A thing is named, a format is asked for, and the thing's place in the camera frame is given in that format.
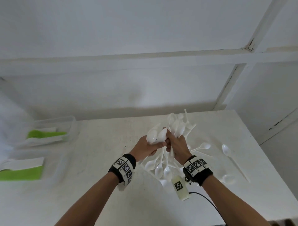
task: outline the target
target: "plastic container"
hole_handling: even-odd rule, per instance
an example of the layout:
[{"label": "plastic container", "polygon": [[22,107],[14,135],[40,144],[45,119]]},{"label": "plastic container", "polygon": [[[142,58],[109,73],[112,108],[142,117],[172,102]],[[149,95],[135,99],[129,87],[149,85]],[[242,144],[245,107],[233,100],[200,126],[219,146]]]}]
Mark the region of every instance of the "plastic container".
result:
[{"label": "plastic container", "polygon": [[44,157],[44,168],[40,180],[33,181],[1,181],[7,182],[28,182],[35,187],[49,188],[60,182],[66,172],[70,160],[70,152],[61,149],[55,150],[7,150],[4,154],[9,159],[24,160]]},{"label": "plastic container", "polygon": [[[67,132],[65,135],[47,138],[29,138],[28,132],[33,129],[56,128],[56,131]],[[74,116],[55,119],[39,120],[19,123],[7,133],[7,143],[13,147],[32,147],[50,144],[53,142],[64,142],[75,139],[78,135],[78,126]]]}]

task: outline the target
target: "table surface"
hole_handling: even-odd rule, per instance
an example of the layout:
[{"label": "table surface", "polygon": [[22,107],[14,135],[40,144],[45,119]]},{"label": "table surface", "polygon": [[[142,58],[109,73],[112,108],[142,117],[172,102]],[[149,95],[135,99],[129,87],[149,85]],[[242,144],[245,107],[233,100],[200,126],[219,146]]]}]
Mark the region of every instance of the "table surface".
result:
[{"label": "table surface", "polygon": [[[67,148],[71,160],[63,181],[48,189],[30,182],[0,184],[0,219],[2,225],[54,225],[58,219],[95,182],[104,176],[123,152],[130,151],[140,136],[167,115],[79,121],[80,134],[72,143],[35,148]],[[281,179],[269,159],[235,111],[196,112],[188,114],[197,126],[189,141],[193,147],[211,143],[212,153],[223,160],[225,169],[236,176],[227,187],[256,209],[267,220],[298,216],[298,201]],[[226,144],[250,178],[248,183],[227,157],[221,156]],[[205,191],[196,185],[189,191]],[[180,201],[139,165],[130,185],[123,192],[112,193],[96,225],[218,225],[223,220],[207,200],[193,194]]]}]

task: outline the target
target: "black cable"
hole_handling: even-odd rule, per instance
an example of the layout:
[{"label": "black cable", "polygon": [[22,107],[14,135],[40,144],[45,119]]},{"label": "black cable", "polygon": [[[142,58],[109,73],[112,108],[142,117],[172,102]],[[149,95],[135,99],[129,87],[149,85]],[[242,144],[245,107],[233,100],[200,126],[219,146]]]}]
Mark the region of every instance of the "black cable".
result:
[{"label": "black cable", "polygon": [[224,218],[223,218],[223,216],[221,215],[221,213],[218,211],[218,209],[216,208],[216,206],[215,206],[215,205],[214,205],[208,198],[206,198],[204,195],[202,195],[202,194],[200,194],[200,193],[198,193],[198,192],[194,192],[194,191],[189,192],[189,194],[193,194],[193,193],[198,194],[198,195],[200,195],[200,196],[203,196],[205,199],[207,199],[207,200],[212,204],[212,206],[216,209],[216,211],[219,213],[219,215],[221,216],[221,218],[222,218],[223,221],[224,221]]}]

